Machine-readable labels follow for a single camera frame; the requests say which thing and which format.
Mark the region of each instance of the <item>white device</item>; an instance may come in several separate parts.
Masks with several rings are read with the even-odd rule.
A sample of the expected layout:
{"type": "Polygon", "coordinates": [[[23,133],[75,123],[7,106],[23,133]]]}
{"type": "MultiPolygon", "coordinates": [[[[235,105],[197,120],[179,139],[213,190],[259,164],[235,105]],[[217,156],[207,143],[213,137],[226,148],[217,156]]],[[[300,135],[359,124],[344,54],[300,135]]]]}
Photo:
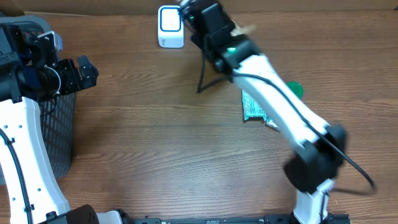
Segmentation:
{"type": "Polygon", "coordinates": [[[180,6],[162,6],[158,10],[157,36],[164,48],[184,46],[184,28],[178,9],[180,6]]]}

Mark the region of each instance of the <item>green object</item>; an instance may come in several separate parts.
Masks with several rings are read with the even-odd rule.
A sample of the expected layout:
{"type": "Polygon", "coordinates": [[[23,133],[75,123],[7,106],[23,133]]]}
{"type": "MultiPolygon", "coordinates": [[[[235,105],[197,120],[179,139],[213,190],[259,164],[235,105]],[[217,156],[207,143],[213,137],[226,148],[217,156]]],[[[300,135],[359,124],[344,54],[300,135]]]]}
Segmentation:
{"type": "MultiPolygon", "coordinates": [[[[288,82],[286,85],[294,92],[298,98],[302,98],[304,95],[304,89],[298,82],[288,82]]],[[[263,119],[266,125],[278,129],[276,124],[267,116],[266,112],[261,106],[254,100],[249,93],[242,90],[242,102],[243,102],[243,120],[248,121],[251,118],[263,119]]]]}
{"type": "Polygon", "coordinates": [[[298,82],[288,82],[286,85],[296,94],[296,96],[301,99],[304,96],[304,89],[298,82]]]}
{"type": "Polygon", "coordinates": [[[228,47],[226,50],[227,50],[229,53],[233,53],[233,52],[236,51],[236,47],[228,47]]]}

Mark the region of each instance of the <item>green light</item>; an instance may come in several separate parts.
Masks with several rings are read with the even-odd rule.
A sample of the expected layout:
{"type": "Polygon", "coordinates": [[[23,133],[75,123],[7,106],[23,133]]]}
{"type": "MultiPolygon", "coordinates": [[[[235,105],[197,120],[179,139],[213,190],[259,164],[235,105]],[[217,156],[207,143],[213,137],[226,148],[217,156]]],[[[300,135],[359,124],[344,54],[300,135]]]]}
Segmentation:
{"type": "Polygon", "coordinates": [[[228,52],[230,52],[230,53],[233,53],[233,52],[236,51],[236,47],[228,47],[226,50],[227,50],[228,52]]]}

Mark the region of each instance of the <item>wooden table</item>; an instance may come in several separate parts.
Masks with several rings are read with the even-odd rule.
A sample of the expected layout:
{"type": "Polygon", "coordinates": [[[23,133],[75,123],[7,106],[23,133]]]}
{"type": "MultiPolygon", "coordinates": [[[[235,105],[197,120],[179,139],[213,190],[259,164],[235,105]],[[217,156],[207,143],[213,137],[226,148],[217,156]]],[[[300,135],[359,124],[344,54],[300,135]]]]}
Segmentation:
{"type": "MultiPolygon", "coordinates": [[[[330,211],[353,223],[398,222],[398,13],[237,14],[279,75],[300,82],[305,102],[349,132],[348,154],[371,174],[371,197],[334,193],[330,211]]],[[[123,208],[133,217],[250,217],[289,213],[295,190],[282,166],[287,141],[261,122],[243,123],[230,83],[195,93],[200,51],[161,49],[156,16],[47,18],[63,57],[85,54],[98,85],[78,94],[75,153],[60,188],[72,208],[123,208]]],[[[217,75],[208,66],[206,80],[217,75]]],[[[339,187],[367,189],[352,167],[339,187]]],[[[9,221],[8,197],[1,222],[9,221]]]]}

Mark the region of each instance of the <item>wire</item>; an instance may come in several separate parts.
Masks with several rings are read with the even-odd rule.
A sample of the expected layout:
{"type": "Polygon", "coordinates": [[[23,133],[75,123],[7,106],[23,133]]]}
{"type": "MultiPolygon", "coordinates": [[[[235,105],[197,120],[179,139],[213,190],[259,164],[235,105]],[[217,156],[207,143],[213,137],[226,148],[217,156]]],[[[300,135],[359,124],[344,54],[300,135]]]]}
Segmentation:
{"type": "MultiPolygon", "coordinates": [[[[209,51],[207,49],[207,35],[204,38],[204,42],[203,42],[204,46],[203,46],[203,64],[205,64],[205,54],[208,54],[209,51]]],[[[223,80],[227,80],[230,79],[231,77],[248,77],[248,78],[255,78],[257,80],[261,80],[263,82],[265,82],[266,84],[272,86],[273,88],[275,88],[285,99],[286,101],[289,103],[289,105],[293,108],[293,110],[298,114],[298,116],[300,117],[300,119],[307,125],[307,127],[309,129],[311,129],[323,142],[325,142],[329,147],[331,147],[335,152],[337,152],[343,159],[345,159],[349,164],[351,164],[370,184],[371,186],[371,190],[370,192],[358,192],[355,190],[346,190],[346,189],[333,189],[333,191],[336,192],[342,192],[342,193],[347,193],[347,194],[355,194],[355,195],[372,195],[374,193],[377,192],[377,186],[374,183],[374,181],[372,180],[372,178],[359,166],[357,165],[357,163],[355,163],[351,158],[349,158],[345,153],[341,152],[334,144],[332,144],[326,137],[324,137],[323,134],[319,133],[312,125],[311,123],[300,113],[300,111],[297,109],[297,107],[293,104],[293,102],[290,100],[290,98],[275,84],[273,83],[271,80],[258,76],[258,75],[251,75],[251,74],[243,74],[243,73],[234,73],[231,75],[228,75],[227,77],[222,77],[222,78],[218,78],[214,81],[212,81],[211,83],[207,84],[205,87],[200,88],[202,83],[203,83],[203,77],[204,77],[204,70],[205,67],[203,66],[202,68],[202,72],[201,72],[201,78],[200,78],[200,83],[198,86],[198,93],[201,93],[203,90],[206,90],[207,88],[223,81],[223,80]]]]}
{"type": "Polygon", "coordinates": [[[7,137],[7,134],[1,128],[0,128],[0,135],[3,138],[3,140],[4,140],[4,143],[7,145],[8,149],[10,150],[12,160],[14,161],[14,164],[15,164],[15,167],[16,167],[16,170],[17,170],[19,183],[21,185],[22,197],[23,197],[24,203],[25,203],[25,211],[26,211],[26,215],[27,215],[27,222],[28,222],[28,224],[33,224],[32,210],[31,210],[31,207],[30,207],[29,197],[28,197],[27,190],[26,190],[24,174],[22,173],[21,164],[19,163],[19,160],[18,160],[17,154],[15,152],[15,149],[12,146],[14,140],[10,141],[10,139],[7,137]]]}
{"type": "Polygon", "coordinates": [[[54,107],[49,112],[44,113],[42,116],[48,116],[48,115],[54,113],[55,110],[57,110],[57,108],[58,108],[58,99],[54,98],[54,107]]]}

